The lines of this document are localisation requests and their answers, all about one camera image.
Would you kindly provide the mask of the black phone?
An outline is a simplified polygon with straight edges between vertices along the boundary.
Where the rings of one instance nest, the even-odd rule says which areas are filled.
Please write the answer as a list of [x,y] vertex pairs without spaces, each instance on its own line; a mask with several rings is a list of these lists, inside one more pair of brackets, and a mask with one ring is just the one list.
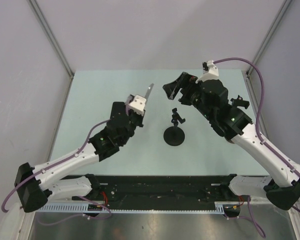
[[112,104],[110,119],[119,119],[127,117],[126,104],[122,101],[115,101]]

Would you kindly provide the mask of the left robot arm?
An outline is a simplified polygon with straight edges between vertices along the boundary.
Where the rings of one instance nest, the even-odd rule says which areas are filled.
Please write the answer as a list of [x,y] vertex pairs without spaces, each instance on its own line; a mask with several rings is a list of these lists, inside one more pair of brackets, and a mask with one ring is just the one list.
[[94,136],[88,135],[83,145],[64,158],[41,165],[20,165],[14,186],[21,207],[26,213],[43,207],[56,195],[53,184],[72,171],[93,163],[99,163],[116,154],[134,136],[137,127],[143,127],[145,112],[138,110],[115,111],[106,126]]

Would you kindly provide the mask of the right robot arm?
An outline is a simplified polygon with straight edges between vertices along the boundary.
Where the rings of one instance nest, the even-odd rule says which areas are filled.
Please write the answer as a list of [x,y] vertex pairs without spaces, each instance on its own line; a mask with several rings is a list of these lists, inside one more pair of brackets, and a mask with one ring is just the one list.
[[220,137],[244,149],[268,173],[265,177],[231,174],[220,188],[225,200],[244,195],[266,198],[285,211],[294,206],[300,198],[300,165],[257,132],[252,119],[240,109],[247,108],[248,101],[229,100],[229,91],[220,80],[202,81],[187,72],[162,88],[170,100],[181,93],[181,104],[195,107]]

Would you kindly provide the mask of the black phone stand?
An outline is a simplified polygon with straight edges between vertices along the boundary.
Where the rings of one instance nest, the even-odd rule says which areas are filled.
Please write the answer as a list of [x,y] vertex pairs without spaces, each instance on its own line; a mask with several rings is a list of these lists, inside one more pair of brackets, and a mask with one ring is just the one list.
[[231,98],[230,101],[233,107],[242,107],[248,109],[248,107],[250,106],[250,102],[244,100],[240,95],[238,95],[237,98]]
[[175,107],[172,109],[171,115],[171,123],[173,126],[168,127],[163,133],[163,139],[169,146],[179,146],[185,140],[185,133],[179,127],[179,124],[183,124],[186,122],[185,118],[182,118],[179,113],[178,109]]

